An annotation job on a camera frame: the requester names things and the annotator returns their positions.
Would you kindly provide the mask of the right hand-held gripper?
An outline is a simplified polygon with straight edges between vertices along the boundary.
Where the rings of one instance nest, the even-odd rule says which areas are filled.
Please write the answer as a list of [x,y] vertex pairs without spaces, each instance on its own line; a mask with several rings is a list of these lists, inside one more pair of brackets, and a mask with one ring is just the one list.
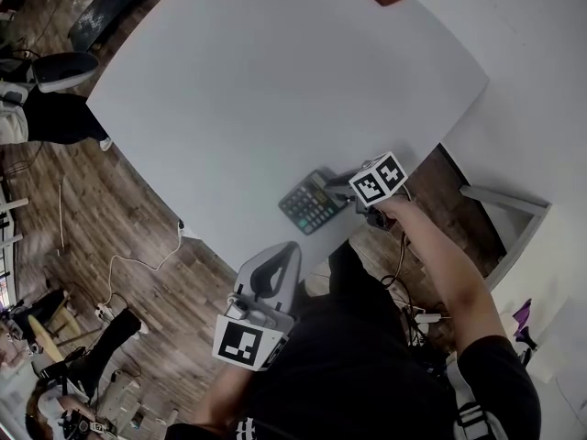
[[356,212],[370,226],[389,231],[395,220],[375,207],[395,195],[408,198],[407,174],[391,151],[351,170],[330,178],[326,194],[336,205],[356,203]]

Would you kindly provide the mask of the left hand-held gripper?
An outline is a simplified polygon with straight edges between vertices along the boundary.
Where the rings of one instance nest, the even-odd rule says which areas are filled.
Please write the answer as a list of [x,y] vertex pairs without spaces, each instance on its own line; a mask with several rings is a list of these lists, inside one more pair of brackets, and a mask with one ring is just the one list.
[[237,276],[240,294],[274,297],[275,309],[263,302],[231,293],[227,309],[216,319],[212,354],[226,363],[265,371],[289,341],[302,251],[293,241],[268,247],[245,262]]

